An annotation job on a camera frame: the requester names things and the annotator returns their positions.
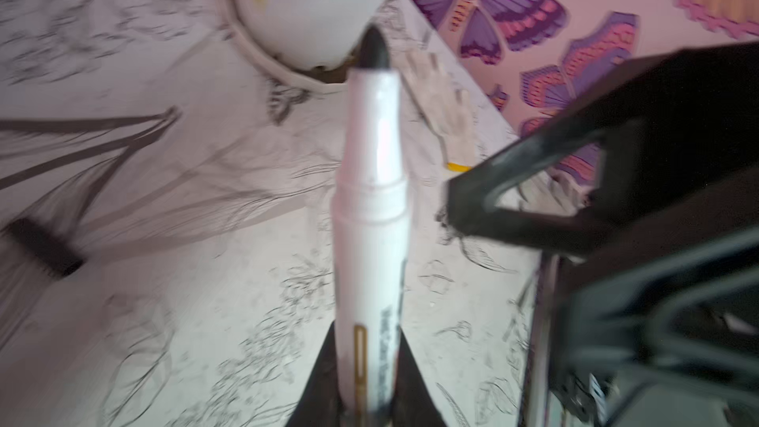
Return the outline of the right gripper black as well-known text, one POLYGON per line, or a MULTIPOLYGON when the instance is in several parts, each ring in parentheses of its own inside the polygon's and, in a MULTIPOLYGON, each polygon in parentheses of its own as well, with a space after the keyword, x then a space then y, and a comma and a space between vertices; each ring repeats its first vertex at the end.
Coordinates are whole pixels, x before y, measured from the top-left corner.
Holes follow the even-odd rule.
POLYGON ((448 185, 464 236, 584 256, 557 281, 548 389, 595 414, 591 385, 758 402, 758 337, 717 322, 758 316, 758 47, 630 59, 555 118, 448 185), (589 147, 572 217, 508 210, 499 198, 589 147))

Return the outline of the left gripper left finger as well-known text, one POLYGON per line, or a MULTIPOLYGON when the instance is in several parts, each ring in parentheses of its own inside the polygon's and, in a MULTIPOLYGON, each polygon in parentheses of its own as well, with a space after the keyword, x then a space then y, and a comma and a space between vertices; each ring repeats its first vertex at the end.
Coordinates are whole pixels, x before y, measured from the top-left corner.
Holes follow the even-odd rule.
POLYGON ((334 323, 316 357, 304 391, 286 427, 337 427, 341 401, 338 391, 334 323))

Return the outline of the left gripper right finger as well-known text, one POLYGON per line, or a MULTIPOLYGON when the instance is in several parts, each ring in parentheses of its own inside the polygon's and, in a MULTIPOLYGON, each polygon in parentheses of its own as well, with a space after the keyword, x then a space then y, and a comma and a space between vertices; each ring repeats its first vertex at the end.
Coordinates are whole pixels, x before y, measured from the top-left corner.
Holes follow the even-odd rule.
POLYGON ((400 333, 391 423, 394 427, 447 426, 427 389, 403 332, 400 333))

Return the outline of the black pen cap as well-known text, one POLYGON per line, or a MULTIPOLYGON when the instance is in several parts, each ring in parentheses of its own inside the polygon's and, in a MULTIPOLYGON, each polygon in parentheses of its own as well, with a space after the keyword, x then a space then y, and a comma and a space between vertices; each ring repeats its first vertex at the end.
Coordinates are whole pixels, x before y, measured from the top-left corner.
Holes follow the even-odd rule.
POLYGON ((66 240, 30 217, 14 219, 4 232, 55 279, 72 275, 86 262, 66 240))

